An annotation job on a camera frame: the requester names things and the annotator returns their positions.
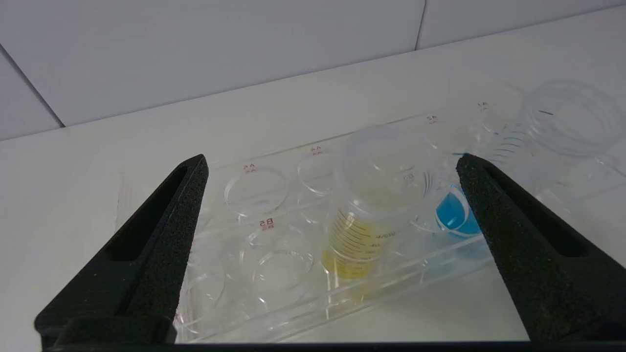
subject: clear plastic well plate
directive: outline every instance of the clear plastic well plate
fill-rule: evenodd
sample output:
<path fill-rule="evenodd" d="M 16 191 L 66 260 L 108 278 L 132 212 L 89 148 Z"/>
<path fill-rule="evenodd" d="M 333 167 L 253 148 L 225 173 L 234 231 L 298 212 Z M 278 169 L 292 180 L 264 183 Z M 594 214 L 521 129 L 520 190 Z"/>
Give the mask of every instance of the clear plastic well plate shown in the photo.
<path fill-rule="evenodd" d="M 450 175 L 458 154 L 487 143 L 515 116 L 519 102 L 486 97 L 393 125 L 441 152 L 438 171 Z M 345 280 L 325 270 L 321 259 L 329 239 L 322 227 L 333 165 L 347 138 L 211 169 L 175 321 L 178 342 L 281 341 L 492 260 L 482 235 L 456 236 L 420 222 L 433 204 L 399 231 L 366 276 Z M 590 176 L 572 178 L 567 187 L 611 179 L 614 190 L 626 181 L 613 166 L 590 163 Z M 587 188 L 584 200 L 604 192 Z M 559 197 L 544 201 L 569 214 Z"/>

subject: blue liquid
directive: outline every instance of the blue liquid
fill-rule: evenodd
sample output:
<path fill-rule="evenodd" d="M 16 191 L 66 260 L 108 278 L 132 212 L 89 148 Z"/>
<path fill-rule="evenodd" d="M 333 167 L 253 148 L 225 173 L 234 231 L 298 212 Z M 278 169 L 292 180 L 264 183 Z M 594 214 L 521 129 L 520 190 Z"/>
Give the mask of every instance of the blue liquid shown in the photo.
<path fill-rule="evenodd" d="M 448 193 L 437 206 L 437 220 L 444 229 L 454 230 L 453 236 L 473 237 L 481 234 L 480 227 L 471 209 L 465 219 L 465 209 L 461 200 L 453 193 Z"/>

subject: white tabletop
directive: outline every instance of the white tabletop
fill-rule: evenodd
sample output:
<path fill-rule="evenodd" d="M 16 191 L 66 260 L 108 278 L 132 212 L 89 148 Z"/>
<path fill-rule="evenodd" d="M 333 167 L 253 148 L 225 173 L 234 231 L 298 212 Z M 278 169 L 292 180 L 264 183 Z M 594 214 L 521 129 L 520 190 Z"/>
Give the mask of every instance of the white tabletop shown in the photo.
<path fill-rule="evenodd" d="M 624 33 L 626 7 L 613 8 L 0 142 L 3 349 L 39 348 L 35 315 L 114 232 L 122 172 L 154 187 L 198 153 L 234 162 L 465 101 L 493 82 L 623 89 Z M 525 338 L 495 267 L 471 277 L 348 318 L 377 334 L 341 319 L 303 339 Z"/>

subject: plastic measuring cup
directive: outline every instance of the plastic measuring cup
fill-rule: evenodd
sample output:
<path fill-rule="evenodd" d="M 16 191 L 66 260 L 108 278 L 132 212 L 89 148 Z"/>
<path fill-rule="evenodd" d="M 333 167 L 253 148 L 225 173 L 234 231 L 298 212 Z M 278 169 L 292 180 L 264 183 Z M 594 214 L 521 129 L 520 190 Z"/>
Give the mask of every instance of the plastic measuring cup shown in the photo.
<path fill-rule="evenodd" d="M 410 224 L 430 186 L 429 150 L 397 128 L 356 132 L 334 172 L 322 263 L 341 279 L 365 276 L 385 243 Z"/>
<path fill-rule="evenodd" d="M 524 99 L 519 117 L 484 156 L 537 194 L 576 163 L 606 152 L 625 128 L 623 112 L 604 92 L 576 81 L 548 81 Z"/>

